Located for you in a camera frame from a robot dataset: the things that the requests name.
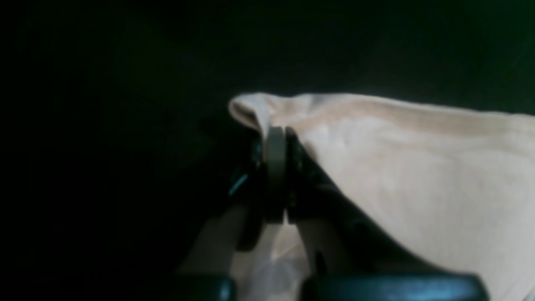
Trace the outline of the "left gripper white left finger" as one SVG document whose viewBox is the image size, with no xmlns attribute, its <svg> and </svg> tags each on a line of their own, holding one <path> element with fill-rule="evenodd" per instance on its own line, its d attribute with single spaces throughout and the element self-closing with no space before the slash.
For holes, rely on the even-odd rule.
<svg viewBox="0 0 535 301">
<path fill-rule="evenodd" d="M 250 251 L 265 224 L 283 221 L 287 165 L 285 130 L 272 127 L 252 143 L 237 178 L 217 200 L 222 209 L 209 217 L 176 270 L 166 301 L 237 301 L 230 274 L 237 251 Z"/>
</svg>

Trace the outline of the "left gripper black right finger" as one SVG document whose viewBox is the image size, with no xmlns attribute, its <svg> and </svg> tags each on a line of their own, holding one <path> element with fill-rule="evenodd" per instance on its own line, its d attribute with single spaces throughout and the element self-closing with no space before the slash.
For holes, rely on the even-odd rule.
<svg viewBox="0 0 535 301">
<path fill-rule="evenodd" d="M 353 204 L 286 128 L 288 217 L 311 276 L 300 301 L 487 301 L 478 276 L 448 272 L 412 254 Z"/>
</svg>

